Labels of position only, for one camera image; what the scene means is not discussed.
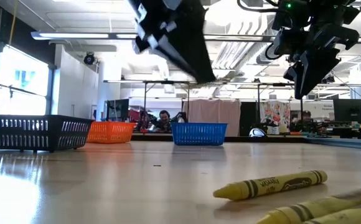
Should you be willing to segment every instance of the crayon wrapper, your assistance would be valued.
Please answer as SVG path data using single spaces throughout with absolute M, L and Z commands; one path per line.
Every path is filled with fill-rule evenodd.
M 361 206 L 315 218 L 304 224 L 361 224 Z
M 288 217 L 287 222 L 291 224 L 300 224 L 317 217 L 323 217 L 331 213 L 349 209 L 361 205 L 361 189 L 340 195 L 334 195 L 318 200 L 303 202 L 288 207 L 277 208 L 270 211 L 269 214 L 277 220 L 284 220 Z
M 311 185 L 321 184 L 327 180 L 327 174 L 321 170 L 311 170 L 298 174 L 281 175 L 264 179 L 244 181 L 246 188 L 245 198 L 254 198 L 262 195 L 288 190 L 300 189 Z

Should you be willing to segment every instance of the plastic basket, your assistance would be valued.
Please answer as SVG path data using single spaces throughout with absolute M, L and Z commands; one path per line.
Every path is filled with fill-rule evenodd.
M 92 120 L 60 115 L 0 115 L 0 149 L 50 151 L 85 145 Z
M 171 123 L 177 146 L 220 146 L 225 140 L 228 124 Z
M 88 134 L 88 143 L 125 143 L 132 137 L 135 123 L 102 121 L 93 122 Z

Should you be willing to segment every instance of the curtain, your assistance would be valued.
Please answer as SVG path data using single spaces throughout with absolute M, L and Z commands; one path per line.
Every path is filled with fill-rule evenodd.
M 239 100 L 192 100 L 189 107 L 189 122 L 227 123 L 226 136 L 238 136 L 241 107 Z M 187 103 L 184 103 L 183 112 L 188 112 Z

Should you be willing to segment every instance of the window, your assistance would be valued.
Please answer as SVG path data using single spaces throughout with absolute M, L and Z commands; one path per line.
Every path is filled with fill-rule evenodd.
M 5 47 L 0 54 L 0 114 L 44 115 L 49 68 L 25 53 Z M 8 88 L 12 86 L 21 90 Z
M 0 84 L 46 96 L 49 68 L 25 53 L 5 47 L 0 54 Z
M 0 87 L 0 114 L 44 115 L 45 109 L 45 97 Z

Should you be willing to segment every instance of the orange basket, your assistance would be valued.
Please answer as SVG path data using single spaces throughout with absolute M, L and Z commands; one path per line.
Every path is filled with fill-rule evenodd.
M 134 127 L 135 123 L 112 121 L 92 122 L 87 143 L 112 144 L 129 142 Z

